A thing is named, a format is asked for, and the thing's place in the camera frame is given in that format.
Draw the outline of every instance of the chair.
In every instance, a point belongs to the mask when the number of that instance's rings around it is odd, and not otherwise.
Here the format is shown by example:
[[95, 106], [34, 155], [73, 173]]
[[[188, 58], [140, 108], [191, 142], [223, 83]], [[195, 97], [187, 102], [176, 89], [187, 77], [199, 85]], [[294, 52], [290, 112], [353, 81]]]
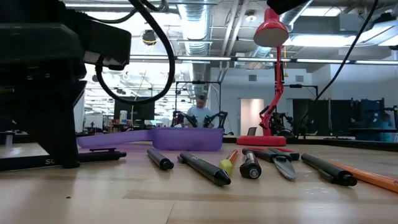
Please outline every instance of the chair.
[[251, 127], [248, 130], [248, 136], [255, 136], [257, 131], [257, 127]]

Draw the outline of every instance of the white t-shirt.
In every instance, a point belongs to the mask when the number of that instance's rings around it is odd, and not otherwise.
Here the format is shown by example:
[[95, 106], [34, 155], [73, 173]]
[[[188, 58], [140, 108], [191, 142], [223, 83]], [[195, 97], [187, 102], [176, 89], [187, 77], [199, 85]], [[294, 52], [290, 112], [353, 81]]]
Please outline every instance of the white t-shirt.
[[[197, 119], [198, 128], [203, 128], [203, 121], [205, 120], [206, 116], [213, 116], [214, 114], [208, 108], [198, 108], [197, 106], [192, 106], [189, 108], [187, 115], [194, 115]], [[184, 124], [190, 124], [186, 118], [184, 118]]]

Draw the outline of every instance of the monitor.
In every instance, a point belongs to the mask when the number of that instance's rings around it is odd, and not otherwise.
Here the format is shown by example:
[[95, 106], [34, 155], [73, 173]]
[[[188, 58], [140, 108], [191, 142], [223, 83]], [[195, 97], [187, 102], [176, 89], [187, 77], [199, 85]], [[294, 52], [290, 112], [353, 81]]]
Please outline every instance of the monitor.
[[[123, 97], [127, 100], [134, 100], [135, 96], [131, 97]], [[148, 97], [137, 97], [137, 100], [144, 100]], [[114, 116], [113, 119], [120, 118], [120, 111], [127, 111], [127, 119], [131, 119], [131, 105], [127, 105], [125, 103], [121, 103], [119, 101], [115, 101], [114, 103]], [[134, 111], [132, 114], [132, 118], [134, 120], [153, 120], [155, 119], [155, 102], [151, 102], [144, 105], [136, 105], [134, 106]]]

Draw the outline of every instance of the black marker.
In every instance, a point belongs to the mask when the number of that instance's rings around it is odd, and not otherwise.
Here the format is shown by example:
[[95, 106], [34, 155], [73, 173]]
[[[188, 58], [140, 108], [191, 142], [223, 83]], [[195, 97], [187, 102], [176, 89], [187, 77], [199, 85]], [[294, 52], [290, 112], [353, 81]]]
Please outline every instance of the black marker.
[[357, 180], [352, 173], [315, 156], [302, 154], [301, 160], [317, 169], [321, 177], [329, 183], [340, 184], [343, 186], [355, 186], [357, 183]]
[[155, 149], [147, 150], [148, 156], [160, 167], [162, 170], [173, 169], [174, 163], [162, 154], [158, 153]]
[[246, 151], [246, 160], [239, 167], [242, 177], [248, 179], [257, 179], [261, 175], [261, 167], [252, 151]]
[[180, 156], [177, 156], [177, 158], [178, 161], [190, 165], [201, 175], [204, 175], [216, 185], [223, 186], [231, 183], [231, 179], [225, 170], [220, 169], [202, 159], [199, 159], [188, 152], [181, 152]]

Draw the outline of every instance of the ceiling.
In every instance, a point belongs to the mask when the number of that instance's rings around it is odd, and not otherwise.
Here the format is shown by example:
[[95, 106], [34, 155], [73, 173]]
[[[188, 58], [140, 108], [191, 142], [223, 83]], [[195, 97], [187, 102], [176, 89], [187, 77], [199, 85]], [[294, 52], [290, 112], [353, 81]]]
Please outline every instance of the ceiling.
[[[80, 1], [69, 1], [64, 2], [71, 6], [81, 6], [82, 4], [96, 4], [94, 9], [90, 9], [86, 13], [90, 16], [99, 19], [118, 19], [127, 14], [130, 10], [128, 8], [121, 8], [115, 10], [114, 5], [128, 4], [128, 1], [110, 1], [110, 0], [80, 0]], [[233, 30], [237, 27], [237, 20], [239, 17], [240, 9], [242, 4], [238, 6], [238, 12], [234, 18], [231, 16], [231, 4], [233, 0], [214, 0], [218, 4], [211, 5], [210, 8], [210, 55], [219, 56], [221, 55], [221, 49], [223, 46], [224, 37], [227, 31], [228, 21], [234, 19]], [[367, 10], [373, 1], [339, 1], [339, 0], [314, 0], [309, 8], [307, 8], [302, 17], [305, 16], [326, 16], [336, 17], [338, 14], [348, 12], [350, 14], [366, 14]], [[395, 9], [396, 0], [380, 0], [379, 1], [379, 12], [384, 12], [386, 9]], [[265, 1], [252, 0], [249, 1], [246, 6], [246, 12], [248, 10], [254, 11], [255, 21], [242, 20], [236, 41], [234, 41], [231, 49], [231, 55], [236, 53], [252, 52], [256, 49], [257, 45], [252, 41], [253, 35], [257, 27], [262, 23], [264, 17], [264, 10], [267, 5]], [[170, 42], [173, 45], [174, 52], [176, 55], [186, 55], [185, 45], [182, 35], [182, 22], [180, 16], [174, 5], [170, 5], [172, 13], [152, 13], [155, 20], [160, 24], [165, 33], [168, 35]], [[150, 29], [150, 26], [145, 22], [140, 14], [135, 14], [128, 21], [122, 24], [116, 24], [116, 27], [128, 30], [132, 35], [132, 48], [131, 54], [133, 55], [165, 55], [165, 50], [161, 43], [155, 44], [154, 46], [148, 46], [142, 41], [142, 34], [146, 29]], [[296, 45], [285, 46], [285, 56], [294, 58], [322, 58], [322, 59], [342, 59], [345, 56], [348, 47], [306, 47]], [[391, 51], [388, 47], [381, 47], [378, 45], [365, 45], [362, 47], [356, 47], [351, 54], [352, 59], [383, 59], [389, 56]], [[275, 51], [271, 50], [270, 54], [275, 55]], [[304, 68], [307, 73], [311, 73], [319, 65], [314, 64], [303, 64], [303, 63], [292, 63], [289, 64], [289, 68]], [[104, 113], [112, 114], [114, 101], [109, 97], [100, 87], [98, 82], [95, 82], [94, 67], [87, 65], [88, 74], [85, 80], [88, 81], [86, 92], [85, 92], [85, 108], [88, 113]], [[108, 86], [111, 87], [115, 92], [117, 89], [122, 90], [118, 93], [121, 96], [153, 96], [158, 94], [167, 80], [169, 65], [167, 63], [131, 63], [124, 71], [110, 71], [104, 70], [104, 79]], [[176, 81], [191, 81], [192, 80], [192, 65], [190, 63], [178, 63], [175, 73]], [[184, 88], [178, 88], [182, 90], [178, 96], [177, 108], [182, 111], [188, 110], [188, 108], [195, 102], [194, 94], [192, 91], [191, 84], [186, 85]], [[156, 102], [155, 113], [160, 115], [158, 118], [163, 116], [170, 117], [175, 106], [175, 86], [169, 91], [167, 96], [160, 101]]]

